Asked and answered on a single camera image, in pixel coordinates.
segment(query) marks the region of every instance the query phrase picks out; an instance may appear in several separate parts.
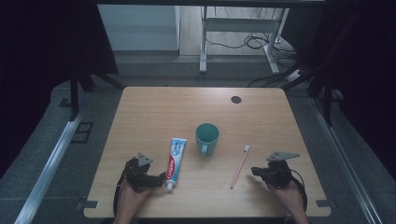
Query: black device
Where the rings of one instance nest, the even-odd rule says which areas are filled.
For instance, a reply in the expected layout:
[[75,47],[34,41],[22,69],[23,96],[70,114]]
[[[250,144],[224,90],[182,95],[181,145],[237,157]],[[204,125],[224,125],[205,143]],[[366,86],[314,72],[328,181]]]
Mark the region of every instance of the black device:
[[150,163],[152,163],[152,159],[142,153],[138,154],[138,158],[133,157],[131,160],[126,162],[114,194],[114,216],[117,214],[120,187],[124,179],[128,181],[128,184],[134,191],[139,193],[145,188],[158,188],[163,185],[166,172],[163,172],[158,176],[148,175],[147,172],[149,170]]
[[265,181],[267,184],[271,184],[279,189],[285,188],[290,181],[293,181],[300,193],[303,197],[304,202],[304,210],[306,211],[307,207],[307,196],[305,192],[304,181],[302,179],[302,183],[298,181],[292,174],[291,170],[286,162],[286,159],[298,157],[300,155],[294,153],[282,153],[275,152],[273,155],[267,158],[268,167],[260,168],[260,167],[251,167],[251,173],[253,175],[259,176],[262,178],[262,181]]

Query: person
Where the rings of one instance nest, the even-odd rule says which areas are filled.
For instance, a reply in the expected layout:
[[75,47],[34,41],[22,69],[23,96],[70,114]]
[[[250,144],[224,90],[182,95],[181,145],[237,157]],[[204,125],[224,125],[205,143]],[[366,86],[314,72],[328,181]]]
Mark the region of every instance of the person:
[[[309,224],[308,217],[304,211],[303,197],[293,181],[290,181],[282,189],[278,189],[272,185],[267,185],[267,187],[275,194],[280,204],[290,213],[295,224]],[[131,223],[132,218],[139,211],[151,192],[152,189],[145,189],[143,192],[137,193],[124,179],[120,186],[117,214],[113,224]]]

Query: teal mug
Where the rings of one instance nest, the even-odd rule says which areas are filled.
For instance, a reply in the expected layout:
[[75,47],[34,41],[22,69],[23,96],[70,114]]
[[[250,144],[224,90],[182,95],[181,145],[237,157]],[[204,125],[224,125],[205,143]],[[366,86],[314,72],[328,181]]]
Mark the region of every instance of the teal mug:
[[203,123],[195,131],[198,152],[207,157],[215,151],[219,140],[219,129],[211,123]]

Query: toothpaste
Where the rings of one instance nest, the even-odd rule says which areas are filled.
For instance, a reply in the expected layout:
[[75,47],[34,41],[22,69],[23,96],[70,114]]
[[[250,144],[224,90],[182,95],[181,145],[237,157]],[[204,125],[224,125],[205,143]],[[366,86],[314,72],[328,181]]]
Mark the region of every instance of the toothpaste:
[[181,156],[187,140],[182,138],[172,138],[171,153],[169,156],[168,170],[165,183],[168,191],[171,191],[177,183],[178,172],[180,171]]

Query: white wall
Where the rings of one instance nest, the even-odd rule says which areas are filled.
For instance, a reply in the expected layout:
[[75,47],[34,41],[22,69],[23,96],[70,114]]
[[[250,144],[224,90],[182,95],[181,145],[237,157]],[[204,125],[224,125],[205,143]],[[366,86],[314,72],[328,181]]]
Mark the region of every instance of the white wall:
[[178,50],[178,6],[98,8],[113,50]]

